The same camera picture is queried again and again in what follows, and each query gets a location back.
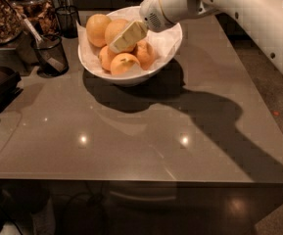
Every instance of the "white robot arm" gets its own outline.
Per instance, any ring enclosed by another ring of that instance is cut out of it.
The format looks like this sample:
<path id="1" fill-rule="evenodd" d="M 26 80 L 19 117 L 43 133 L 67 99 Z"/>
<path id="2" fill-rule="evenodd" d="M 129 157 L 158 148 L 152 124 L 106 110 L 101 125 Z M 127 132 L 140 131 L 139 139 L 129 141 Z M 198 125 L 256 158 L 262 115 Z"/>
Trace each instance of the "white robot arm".
<path id="1" fill-rule="evenodd" d="M 218 11 L 233 18 L 283 74 L 283 0 L 144 0 L 140 16 L 160 32 Z"/>

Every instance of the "countertop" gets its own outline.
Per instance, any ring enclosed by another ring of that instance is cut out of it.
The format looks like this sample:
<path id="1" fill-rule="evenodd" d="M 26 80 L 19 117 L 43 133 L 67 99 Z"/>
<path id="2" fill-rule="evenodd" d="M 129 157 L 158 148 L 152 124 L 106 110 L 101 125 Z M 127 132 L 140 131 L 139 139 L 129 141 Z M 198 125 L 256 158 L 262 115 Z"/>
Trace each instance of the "countertop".
<path id="1" fill-rule="evenodd" d="M 283 135 L 214 16 L 134 87 L 70 69 L 24 76 L 0 114 L 0 178 L 283 184 Z"/>

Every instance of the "cable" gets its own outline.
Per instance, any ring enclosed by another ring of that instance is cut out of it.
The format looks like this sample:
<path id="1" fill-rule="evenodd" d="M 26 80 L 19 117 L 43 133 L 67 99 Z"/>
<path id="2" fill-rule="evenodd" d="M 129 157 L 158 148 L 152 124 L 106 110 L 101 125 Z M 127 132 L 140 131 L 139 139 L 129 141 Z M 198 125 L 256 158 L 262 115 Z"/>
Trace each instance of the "cable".
<path id="1" fill-rule="evenodd" d="M 3 207 L 0 205 L 0 211 L 7 217 L 7 219 L 13 223 L 16 227 L 16 229 L 18 230 L 18 232 L 21 234 L 21 235 L 24 235 L 21 231 L 21 229 L 18 227 L 18 225 L 13 221 L 13 219 L 6 213 L 6 211 L 3 209 Z"/>
<path id="2" fill-rule="evenodd" d="M 88 200 L 85 201 L 86 206 L 88 208 L 93 208 L 93 207 L 99 208 L 99 210 L 101 211 L 101 214 L 102 214 L 102 221 L 106 224 L 106 225 L 103 225 L 103 227 L 102 227 L 102 229 L 103 229 L 102 234 L 107 235 L 107 234 L 109 234 L 108 218 L 107 218 L 107 213 L 102 206 L 102 201 L 104 199 L 104 196 L 103 196 L 102 192 L 94 194 L 92 189 L 90 188 L 90 185 L 86 181 L 85 181 L 85 185 L 87 187 L 88 192 L 79 192 L 79 193 L 76 193 L 76 194 L 74 194 L 73 196 L 70 197 L 70 199 L 67 201 L 67 203 L 65 204 L 65 206 L 62 210 L 62 214 L 61 214 L 61 217 L 60 217 L 60 223 L 61 224 L 64 223 L 66 212 L 67 212 L 69 206 L 71 205 L 71 203 L 74 200 L 78 199 L 81 196 L 88 196 L 89 197 Z"/>
<path id="3" fill-rule="evenodd" d="M 54 199 L 54 197 L 66 197 L 66 198 L 72 198 L 72 195 L 69 195 L 69 194 L 52 194 L 52 197 Z M 79 197 L 77 198 L 79 201 L 83 202 L 83 203 L 86 203 L 86 200 L 84 199 L 80 199 Z"/>

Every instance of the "table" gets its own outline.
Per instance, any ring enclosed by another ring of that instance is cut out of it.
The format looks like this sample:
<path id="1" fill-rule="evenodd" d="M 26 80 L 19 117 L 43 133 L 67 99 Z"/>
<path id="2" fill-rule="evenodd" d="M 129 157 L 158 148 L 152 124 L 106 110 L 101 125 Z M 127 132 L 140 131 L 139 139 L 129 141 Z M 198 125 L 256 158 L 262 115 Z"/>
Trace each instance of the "table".
<path id="1" fill-rule="evenodd" d="M 0 178 L 160 182 L 186 196 L 211 187 L 213 204 L 251 200 L 251 223 L 281 205 L 281 131 L 215 17 L 181 25 L 174 59 L 127 88 L 87 72 L 77 39 L 64 39 L 69 71 L 35 68 L 0 114 Z M 229 225 L 249 227 L 239 221 Z"/>

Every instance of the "white bowl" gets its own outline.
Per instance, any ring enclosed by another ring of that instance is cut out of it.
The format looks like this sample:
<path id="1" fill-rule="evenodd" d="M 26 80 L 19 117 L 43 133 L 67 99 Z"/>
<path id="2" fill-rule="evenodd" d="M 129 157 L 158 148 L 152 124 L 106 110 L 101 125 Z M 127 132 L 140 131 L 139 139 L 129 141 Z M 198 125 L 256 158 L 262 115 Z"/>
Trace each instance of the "white bowl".
<path id="1" fill-rule="evenodd" d="M 140 20 L 140 6 L 123 8 L 108 14 L 114 19 Z M 110 83 L 120 86 L 133 86 L 142 83 L 158 73 L 176 54 L 182 41 L 182 29 L 180 24 L 160 33 L 148 32 L 145 38 L 155 49 L 157 59 L 148 70 L 141 68 L 129 70 L 124 74 L 111 75 L 104 71 L 98 59 L 101 48 L 91 45 L 87 41 L 85 27 L 78 26 L 78 56 L 82 65 L 92 74 L 101 77 Z"/>

